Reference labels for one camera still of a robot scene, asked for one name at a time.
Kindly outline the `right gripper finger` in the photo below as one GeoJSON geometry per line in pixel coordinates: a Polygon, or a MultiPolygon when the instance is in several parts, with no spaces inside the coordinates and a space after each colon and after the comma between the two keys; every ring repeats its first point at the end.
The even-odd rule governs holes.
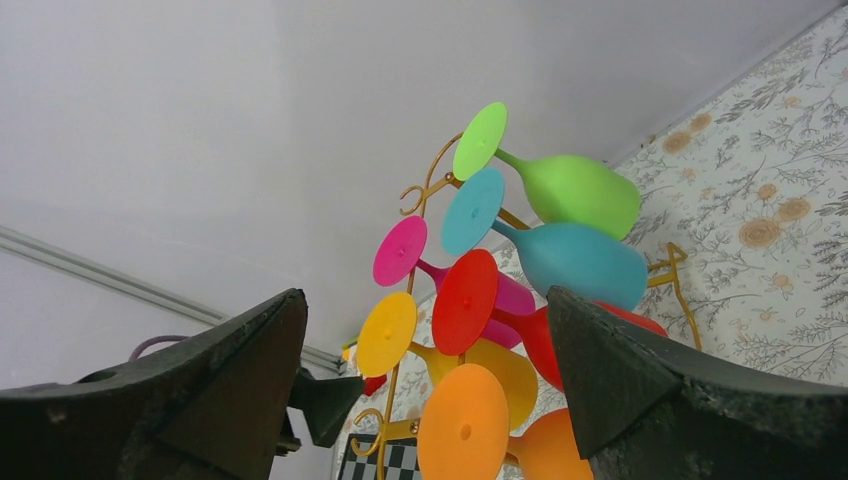
{"type": "Polygon", "coordinates": [[[741,366],[554,286],[548,325],[598,479],[843,479],[847,391],[741,366]]]}

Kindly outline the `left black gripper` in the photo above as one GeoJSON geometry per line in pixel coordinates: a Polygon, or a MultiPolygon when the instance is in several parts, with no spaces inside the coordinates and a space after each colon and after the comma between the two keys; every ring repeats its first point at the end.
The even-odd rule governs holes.
{"type": "Polygon", "coordinates": [[[297,452],[288,410],[331,448],[364,392],[300,365],[308,307],[286,290],[213,329],[70,384],[1,393],[5,479],[265,479],[297,452]]]}

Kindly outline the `blue plastic wine glass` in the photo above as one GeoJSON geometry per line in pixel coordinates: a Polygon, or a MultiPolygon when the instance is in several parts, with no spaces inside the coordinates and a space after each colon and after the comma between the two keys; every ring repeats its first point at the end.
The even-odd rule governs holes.
{"type": "Polygon", "coordinates": [[[485,168],[466,180],[444,215],[443,249],[461,256],[494,231],[514,244],[527,280],[541,295],[561,286],[623,310],[641,303],[648,266],[639,252],[578,223],[517,229],[499,219],[504,196],[505,180],[495,169],[485,168]]]}

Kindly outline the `orange plastic wine glass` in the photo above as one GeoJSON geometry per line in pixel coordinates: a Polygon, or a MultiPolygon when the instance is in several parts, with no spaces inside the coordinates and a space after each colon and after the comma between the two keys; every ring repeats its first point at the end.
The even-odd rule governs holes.
{"type": "Polygon", "coordinates": [[[521,435],[509,429],[505,391],[476,364],[451,370],[423,409],[417,460],[424,479],[496,479],[512,458],[525,479],[592,479],[578,452],[569,410],[534,421],[521,435]]]}

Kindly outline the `amber plastic wine glass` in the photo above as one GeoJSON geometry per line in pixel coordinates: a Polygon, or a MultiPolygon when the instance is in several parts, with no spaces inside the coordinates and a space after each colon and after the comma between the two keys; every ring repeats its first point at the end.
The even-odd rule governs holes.
{"type": "MultiPolygon", "coordinates": [[[[417,306],[410,294],[395,292],[384,297],[368,315],[360,331],[358,370],[367,377],[377,377],[393,370],[407,352],[412,352],[427,365],[431,383],[438,385],[459,365],[459,358],[414,342],[416,325],[417,306]]],[[[480,365],[494,374],[506,396],[510,427],[521,426],[535,409],[538,395],[538,377],[530,360],[480,338],[465,352],[465,361],[480,365]]]]}

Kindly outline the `red plastic wine glass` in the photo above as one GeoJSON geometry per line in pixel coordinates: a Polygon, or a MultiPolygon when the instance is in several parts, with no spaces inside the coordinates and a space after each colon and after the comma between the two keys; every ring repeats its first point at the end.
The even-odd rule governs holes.
{"type": "MultiPolygon", "coordinates": [[[[639,268],[624,268],[613,265],[601,275],[601,286],[612,287],[612,293],[619,290],[621,272],[624,272],[625,287],[636,285],[644,294],[648,284],[648,265],[637,254],[639,268]]],[[[483,330],[494,318],[515,330],[523,341],[527,355],[533,366],[545,381],[560,392],[564,392],[559,365],[551,338],[548,322],[548,307],[540,307],[529,314],[509,313],[496,307],[500,292],[500,271],[493,255],[483,249],[472,249],[462,255],[445,277],[443,289],[437,294],[433,312],[433,338],[436,348],[446,355],[466,353],[482,337],[483,330]]],[[[633,313],[630,310],[601,301],[593,295],[583,295],[588,290],[574,290],[566,287],[574,285],[554,285],[561,290],[569,290],[579,298],[591,301],[618,320],[635,325],[646,331],[668,337],[667,332],[656,321],[633,313]]]]}

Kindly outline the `green plastic wine glass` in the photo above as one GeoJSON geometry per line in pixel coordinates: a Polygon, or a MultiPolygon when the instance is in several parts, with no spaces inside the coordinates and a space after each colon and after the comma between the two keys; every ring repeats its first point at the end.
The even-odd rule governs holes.
{"type": "Polygon", "coordinates": [[[539,220],[594,227],[615,240],[624,239],[640,215],[636,185],[605,164],[575,154],[522,159],[501,146],[509,120],[507,106],[492,102],[468,123],[453,156],[452,172],[469,180],[494,158],[514,169],[539,220]]]}

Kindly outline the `magenta plastic wine glass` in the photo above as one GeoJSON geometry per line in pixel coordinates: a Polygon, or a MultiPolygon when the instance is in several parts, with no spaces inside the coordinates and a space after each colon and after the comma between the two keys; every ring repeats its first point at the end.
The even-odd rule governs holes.
{"type": "MultiPolygon", "coordinates": [[[[436,292],[442,287],[450,267],[440,268],[421,259],[428,238],[428,225],[418,215],[399,221],[384,237],[373,263],[373,279],[383,287],[398,284],[415,268],[426,273],[434,282],[436,292]]],[[[516,315],[536,310],[531,291],[503,272],[498,274],[495,307],[516,315]]]]}

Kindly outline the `gold wire glass rack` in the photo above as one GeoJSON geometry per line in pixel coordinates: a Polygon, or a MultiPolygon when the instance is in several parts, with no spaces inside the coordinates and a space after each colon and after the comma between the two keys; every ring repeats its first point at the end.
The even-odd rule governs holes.
{"type": "MultiPolygon", "coordinates": [[[[448,185],[450,185],[450,186],[452,186],[456,189],[460,189],[462,187],[463,181],[456,179],[454,177],[452,171],[445,173],[438,180],[436,180],[434,178],[434,172],[435,172],[439,162],[442,160],[444,155],[448,152],[448,150],[452,146],[455,146],[455,145],[458,144],[458,141],[459,141],[461,136],[462,136],[462,133],[458,133],[453,138],[451,138],[441,148],[441,150],[438,152],[438,154],[436,155],[434,160],[431,162],[430,167],[429,167],[428,172],[427,172],[427,175],[426,175],[426,178],[425,178],[425,181],[424,181],[423,184],[413,185],[413,186],[407,188],[407,190],[405,190],[401,194],[402,197],[406,197],[413,191],[418,193],[418,199],[416,200],[415,204],[412,207],[410,207],[406,210],[402,209],[400,211],[400,214],[403,216],[403,219],[408,217],[408,216],[411,216],[411,215],[418,215],[418,216],[421,216],[425,220],[426,206],[427,206],[428,199],[431,196],[437,194],[440,190],[442,190],[443,188],[445,188],[448,185]]],[[[413,287],[415,286],[415,271],[416,270],[418,270],[418,269],[415,268],[411,274],[409,274],[407,277],[405,277],[403,279],[407,282],[405,292],[410,294],[411,296],[412,296],[413,287]]],[[[458,356],[458,358],[459,358],[459,365],[465,362],[465,355],[464,354],[458,356]]],[[[389,387],[388,387],[387,400],[386,400],[385,407],[383,409],[364,410],[364,411],[360,412],[358,414],[358,416],[353,420],[353,423],[355,425],[357,425],[368,416],[373,416],[373,417],[376,418],[378,430],[377,430],[377,433],[375,435],[376,438],[374,440],[374,443],[369,448],[363,449],[360,446],[360,444],[357,440],[353,440],[352,449],[353,449],[353,452],[356,455],[364,456],[364,457],[367,457],[367,456],[369,456],[369,455],[371,455],[375,452],[378,453],[377,479],[385,479],[383,460],[384,460],[384,454],[385,454],[387,442],[391,441],[391,440],[401,440],[401,439],[415,438],[417,436],[418,427],[420,425],[420,418],[419,417],[411,417],[411,418],[403,420],[403,421],[400,421],[400,420],[394,421],[392,419],[392,412],[393,412],[394,400],[395,400],[395,396],[396,396],[397,383],[398,383],[398,380],[400,378],[400,366],[403,362],[403,359],[401,360],[401,362],[398,366],[394,367],[393,370],[386,373],[386,375],[388,377],[387,382],[389,383],[389,387]]]]}

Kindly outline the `black white checkerboard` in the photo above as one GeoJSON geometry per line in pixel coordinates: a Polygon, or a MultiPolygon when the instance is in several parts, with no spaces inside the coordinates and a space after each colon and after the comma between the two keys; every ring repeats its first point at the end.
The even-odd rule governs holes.
{"type": "MultiPolygon", "coordinates": [[[[378,453],[364,457],[356,455],[352,449],[353,440],[357,440],[363,449],[367,449],[374,443],[375,438],[373,434],[351,433],[348,435],[337,473],[338,480],[377,478],[378,453]]],[[[417,440],[408,438],[388,441],[383,467],[387,480],[421,480],[422,474],[417,460],[417,440]]]]}

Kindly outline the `floral table mat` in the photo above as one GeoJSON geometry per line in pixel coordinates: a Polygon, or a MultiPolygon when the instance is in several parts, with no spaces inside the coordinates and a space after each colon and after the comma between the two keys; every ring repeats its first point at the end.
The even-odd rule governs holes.
{"type": "Polygon", "coordinates": [[[847,12],[839,9],[620,163],[627,243],[679,279],[639,313],[750,368],[847,382],[847,12]]]}

